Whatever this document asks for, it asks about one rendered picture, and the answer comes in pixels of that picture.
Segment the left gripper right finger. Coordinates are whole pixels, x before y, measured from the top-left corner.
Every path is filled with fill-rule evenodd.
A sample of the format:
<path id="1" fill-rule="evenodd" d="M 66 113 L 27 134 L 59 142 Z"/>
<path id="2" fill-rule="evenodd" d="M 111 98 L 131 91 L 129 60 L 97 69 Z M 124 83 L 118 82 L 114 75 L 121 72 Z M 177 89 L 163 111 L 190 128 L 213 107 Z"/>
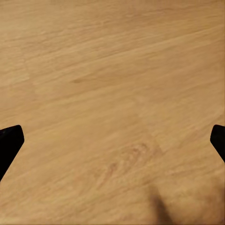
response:
<path id="1" fill-rule="evenodd" d="M 225 127 L 221 125 L 214 125 L 211 136 L 210 142 L 213 144 L 214 148 L 221 156 L 223 161 L 225 162 Z"/>

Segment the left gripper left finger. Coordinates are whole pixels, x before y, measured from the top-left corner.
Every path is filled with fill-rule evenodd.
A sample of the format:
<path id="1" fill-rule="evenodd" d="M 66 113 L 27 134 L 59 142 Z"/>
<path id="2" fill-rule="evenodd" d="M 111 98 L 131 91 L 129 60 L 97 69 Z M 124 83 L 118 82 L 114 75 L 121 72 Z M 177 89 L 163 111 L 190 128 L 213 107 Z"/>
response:
<path id="1" fill-rule="evenodd" d="M 24 144 L 21 125 L 0 130 L 0 181 Z"/>

